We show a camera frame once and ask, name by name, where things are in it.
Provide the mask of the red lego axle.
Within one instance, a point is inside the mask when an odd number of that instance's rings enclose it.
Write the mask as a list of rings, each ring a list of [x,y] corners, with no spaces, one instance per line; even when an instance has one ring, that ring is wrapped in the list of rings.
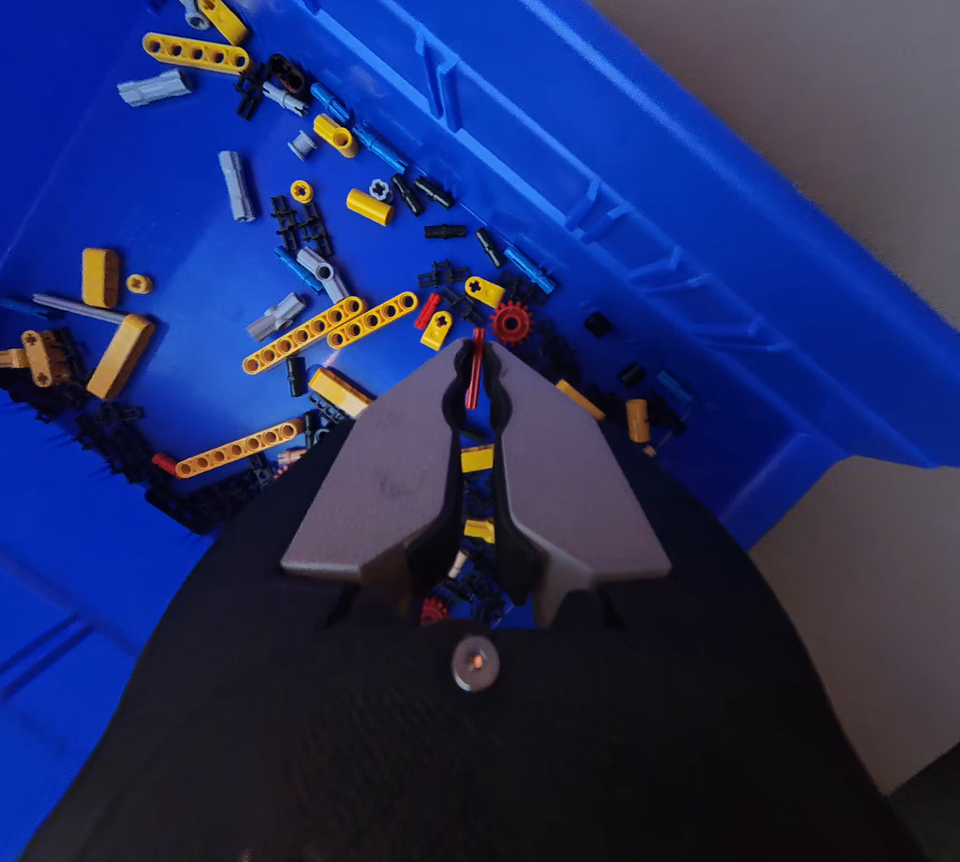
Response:
[[[471,341],[470,376],[464,396],[464,406],[468,411],[475,411],[478,406],[481,389],[482,374],[486,350],[486,329],[476,327],[473,330]]]

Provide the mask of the pile of loose lego pieces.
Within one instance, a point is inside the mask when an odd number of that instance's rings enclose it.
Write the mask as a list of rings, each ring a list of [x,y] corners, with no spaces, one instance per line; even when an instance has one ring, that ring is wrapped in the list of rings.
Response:
[[[392,196],[430,181],[396,176],[346,195],[293,181],[289,161],[248,116],[263,98],[306,156],[326,145],[307,125],[303,69],[259,64],[224,41],[206,8],[199,29],[131,40],[117,66],[60,77],[70,100],[100,104],[67,147],[63,190],[15,234],[2,226],[2,401],[32,407],[76,447],[14,460],[2,435],[2,514],[37,499],[54,528],[32,541],[26,515],[2,553],[58,583],[70,604],[142,643],[201,554],[199,541],[258,497],[283,468],[261,457],[324,441],[366,402],[465,330],[519,343],[562,388],[579,373],[551,323],[531,317],[548,292],[531,276],[494,274],[467,248],[461,210],[425,227],[379,228]]]

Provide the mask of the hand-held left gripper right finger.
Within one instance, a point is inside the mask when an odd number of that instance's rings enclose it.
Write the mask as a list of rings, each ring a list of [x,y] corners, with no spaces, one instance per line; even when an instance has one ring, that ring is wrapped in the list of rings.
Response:
[[[672,565],[598,421],[498,343],[484,353],[495,547],[507,593],[549,627],[567,596]]]

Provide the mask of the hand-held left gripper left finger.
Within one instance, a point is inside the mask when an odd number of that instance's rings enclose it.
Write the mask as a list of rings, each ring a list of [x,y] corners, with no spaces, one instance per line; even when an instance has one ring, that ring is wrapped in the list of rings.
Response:
[[[361,412],[280,560],[286,580],[422,616],[462,544],[473,361],[471,340],[451,344]]]

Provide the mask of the blue plastic bin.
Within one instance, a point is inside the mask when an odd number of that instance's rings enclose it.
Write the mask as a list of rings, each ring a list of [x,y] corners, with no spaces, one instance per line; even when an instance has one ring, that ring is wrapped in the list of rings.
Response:
[[[374,305],[470,234],[387,228],[349,190],[425,176],[553,282],[564,368],[636,364],[663,466],[749,549],[834,463],[958,466],[958,333],[585,0],[2,0],[2,297],[76,298],[82,252],[153,293],[119,402],[171,456],[288,418],[246,324],[305,292],[271,197],[316,186]]]

